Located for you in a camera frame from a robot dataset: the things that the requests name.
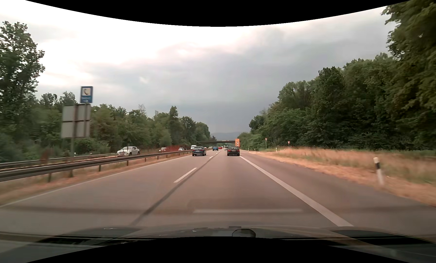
blue sign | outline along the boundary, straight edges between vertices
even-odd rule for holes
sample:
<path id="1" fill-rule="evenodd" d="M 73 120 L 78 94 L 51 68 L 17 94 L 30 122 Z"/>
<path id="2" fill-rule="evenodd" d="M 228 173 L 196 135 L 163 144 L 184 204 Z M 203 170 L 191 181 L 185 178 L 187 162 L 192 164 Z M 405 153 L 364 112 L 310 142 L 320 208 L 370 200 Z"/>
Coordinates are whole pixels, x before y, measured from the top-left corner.
<path id="1" fill-rule="evenodd" d="M 80 89 L 80 103 L 93 103 L 93 86 Z"/>

asphalt road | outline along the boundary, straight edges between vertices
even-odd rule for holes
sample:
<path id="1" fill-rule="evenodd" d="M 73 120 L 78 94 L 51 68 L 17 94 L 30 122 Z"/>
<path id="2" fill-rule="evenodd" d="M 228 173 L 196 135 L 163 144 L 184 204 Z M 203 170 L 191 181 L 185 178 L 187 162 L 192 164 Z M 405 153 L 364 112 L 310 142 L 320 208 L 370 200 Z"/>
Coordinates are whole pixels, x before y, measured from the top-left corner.
<path id="1" fill-rule="evenodd" d="M 189 155 L 0 207 L 0 231 L 26 234 L 208 221 L 436 235 L 434 207 L 246 151 Z"/>

bridge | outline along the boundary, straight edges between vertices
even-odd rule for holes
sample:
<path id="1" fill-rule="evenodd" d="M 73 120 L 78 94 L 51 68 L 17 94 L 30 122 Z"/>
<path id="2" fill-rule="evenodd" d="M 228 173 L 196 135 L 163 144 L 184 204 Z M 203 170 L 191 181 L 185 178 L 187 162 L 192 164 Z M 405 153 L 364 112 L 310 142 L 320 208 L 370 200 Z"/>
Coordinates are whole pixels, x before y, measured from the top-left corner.
<path id="1" fill-rule="evenodd" d="M 216 145 L 218 143 L 236 144 L 236 141 L 235 140 L 232 140 L 232 141 L 199 141 L 197 144 L 198 145 L 203 145 L 203 144 L 205 144 L 205 145 L 207 145 L 207 144 Z"/>

gray cloud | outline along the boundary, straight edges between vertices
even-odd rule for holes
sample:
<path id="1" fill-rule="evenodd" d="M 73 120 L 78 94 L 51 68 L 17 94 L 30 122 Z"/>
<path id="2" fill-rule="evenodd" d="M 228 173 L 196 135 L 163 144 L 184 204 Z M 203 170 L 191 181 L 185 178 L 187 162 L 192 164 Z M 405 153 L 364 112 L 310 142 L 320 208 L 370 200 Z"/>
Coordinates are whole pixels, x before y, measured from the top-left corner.
<path id="1" fill-rule="evenodd" d="M 0 27 L 3 26 L 2 22 L 9 21 L 10 23 L 25 23 L 28 26 L 28 33 L 32 35 L 32 39 L 36 43 L 44 43 L 51 40 L 58 40 L 64 38 L 74 38 L 77 36 L 75 31 L 67 30 L 60 27 L 50 25 L 40 25 L 28 23 L 24 19 L 16 19 L 8 15 L 0 14 Z"/>
<path id="2" fill-rule="evenodd" d="M 257 32 L 239 54 L 221 48 L 198 50 L 182 43 L 162 50 L 155 62 L 87 64 L 83 68 L 95 76 L 96 83 L 123 87 L 114 93 L 98 91 L 97 101 L 128 109 L 143 103 L 149 114 L 176 105 L 180 115 L 207 123 L 212 132 L 247 131 L 251 118 L 276 101 L 286 83 L 313 79 L 323 67 L 343 66 L 352 59 L 386 52 L 392 26 L 385 26 L 384 21 L 379 16 L 344 32 L 326 32 L 311 42 L 303 40 L 310 39 L 306 35 L 310 31 L 302 38 L 301 32 L 270 27 Z M 178 50 L 202 55 L 181 57 Z"/>

grass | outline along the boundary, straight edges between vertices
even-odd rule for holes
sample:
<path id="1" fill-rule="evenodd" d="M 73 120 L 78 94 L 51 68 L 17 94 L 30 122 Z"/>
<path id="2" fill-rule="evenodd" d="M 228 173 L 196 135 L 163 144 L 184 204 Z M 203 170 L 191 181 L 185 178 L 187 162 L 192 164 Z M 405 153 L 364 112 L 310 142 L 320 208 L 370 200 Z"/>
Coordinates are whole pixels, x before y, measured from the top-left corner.
<path id="1" fill-rule="evenodd" d="M 340 165 L 375 171 L 374 157 L 378 157 L 385 176 L 399 177 L 415 183 L 436 185 L 436 158 L 427 152 L 329 150 L 321 148 L 286 148 L 276 156 L 306 159 L 323 164 Z"/>

